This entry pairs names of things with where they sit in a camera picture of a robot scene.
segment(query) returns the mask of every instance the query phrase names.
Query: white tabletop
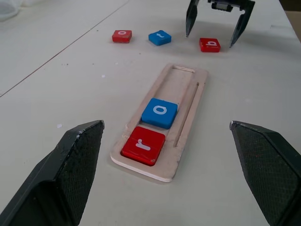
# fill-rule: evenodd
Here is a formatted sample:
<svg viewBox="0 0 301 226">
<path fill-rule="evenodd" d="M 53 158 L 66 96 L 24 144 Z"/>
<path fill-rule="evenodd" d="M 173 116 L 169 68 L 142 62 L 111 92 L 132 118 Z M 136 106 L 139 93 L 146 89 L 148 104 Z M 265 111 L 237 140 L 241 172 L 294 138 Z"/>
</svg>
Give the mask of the white tabletop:
<svg viewBox="0 0 301 226">
<path fill-rule="evenodd" d="M 130 0 L 0 98 L 0 210 L 66 130 L 104 120 L 80 225 L 268 226 L 244 179 L 229 123 L 278 131 L 300 152 L 301 44 L 275 0 L 256 2 L 246 31 L 231 49 L 240 12 L 211 10 L 201 2 L 187 39 L 188 4 Z M 114 30 L 121 29 L 133 30 L 131 43 L 112 43 Z M 172 42 L 149 43 L 148 34 L 157 30 L 172 35 Z M 222 52 L 200 52 L 200 37 L 217 38 Z M 115 165 L 109 152 L 169 62 L 210 75 L 177 174 L 161 184 Z M 25 77 L 22 67 L 30 71 L 20 65 L 12 76 Z"/>
</svg>

